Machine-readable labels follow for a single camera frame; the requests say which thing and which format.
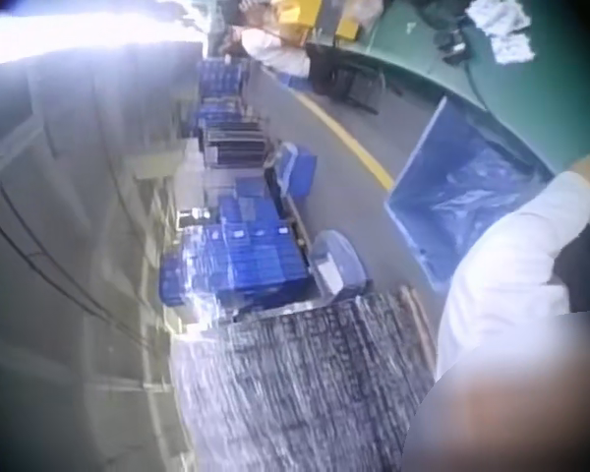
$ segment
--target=yellow floor line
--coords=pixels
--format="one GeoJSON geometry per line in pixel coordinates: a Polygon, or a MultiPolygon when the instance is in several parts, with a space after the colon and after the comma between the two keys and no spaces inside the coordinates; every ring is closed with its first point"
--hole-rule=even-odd
{"type": "Polygon", "coordinates": [[[289,89],[295,97],[302,103],[306,108],[312,111],[320,120],[328,126],[336,136],[360,159],[363,165],[376,177],[386,190],[393,188],[393,179],[384,170],[381,164],[371,155],[368,151],[361,146],[361,144],[350,135],[345,128],[343,128],[336,120],[329,116],[325,111],[314,103],[310,98],[301,92],[289,89]]]}

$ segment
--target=worker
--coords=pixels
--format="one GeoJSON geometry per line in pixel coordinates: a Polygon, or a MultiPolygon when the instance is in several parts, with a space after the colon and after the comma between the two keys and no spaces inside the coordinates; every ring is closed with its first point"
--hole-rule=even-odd
{"type": "Polygon", "coordinates": [[[280,29],[270,6],[256,4],[246,9],[246,25],[230,27],[221,53],[242,44],[247,53],[275,72],[308,79],[313,91],[332,95],[334,73],[339,65],[331,48],[304,46],[305,35],[280,29]]]}
{"type": "Polygon", "coordinates": [[[589,220],[590,156],[463,259],[440,327],[438,381],[411,421],[402,470],[590,470],[590,314],[560,317],[568,292],[553,278],[589,220]]]}
{"type": "Polygon", "coordinates": [[[570,313],[556,257],[590,220],[590,156],[477,241],[457,268],[438,338],[439,379],[508,326],[570,313]]]}

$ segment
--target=green workbench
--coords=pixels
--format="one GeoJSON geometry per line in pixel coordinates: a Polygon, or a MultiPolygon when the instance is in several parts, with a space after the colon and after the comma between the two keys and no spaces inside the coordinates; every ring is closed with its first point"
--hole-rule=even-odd
{"type": "MultiPolygon", "coordinates": [[[[533,25],[532,62],[497,64],[487,37],[467,29],[470,70],[490,112],[554,173],[590,152],[590,42],[561,0],[521,0],[533,25]]],[[[428,79],[483,108],[463,67],[445,64],[433,29],[396,0],[358,42],[341,47],[428,79]]]]}

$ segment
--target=white shirt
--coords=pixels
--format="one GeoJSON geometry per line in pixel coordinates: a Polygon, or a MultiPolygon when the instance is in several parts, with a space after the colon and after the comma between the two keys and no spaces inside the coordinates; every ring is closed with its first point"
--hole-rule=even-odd
{"type": "Polygon", "coordinates": [[[262,29],[244,29],[241,35],[243,47],[257,61],[291,76],[308,78],[311,60],[304,49],[283,46],[276,34],[262,29]]]}
{"type": "Polygon", "coordinates": [[[590,184],[564,172],[496,222],[457,268],[443,309],[436,379],[509,326],[570,313],[555,258],[590,221],[590,184]]]}

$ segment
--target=gray floor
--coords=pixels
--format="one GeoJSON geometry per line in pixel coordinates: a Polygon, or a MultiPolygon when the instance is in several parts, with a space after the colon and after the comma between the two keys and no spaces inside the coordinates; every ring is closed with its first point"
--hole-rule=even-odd
{"type": "MultiPolygon", "coordinates": [[[[356,249],[375,288],[386,290],[405,283],[415,287],[431,328],[437,328],[443,295],[432,291],[387,215],[386,190],[319,118],[259,68],[252,70],[246,95],[266,118],[270,134],[319,156],[311,195],[300,205],[311,237],[324,229],[341,231],[356,249]]],[[[434,105],[407,95],[384,100],[379,116],[316,100],[392,176],[401,171],[434,111],[434,105]]]]}

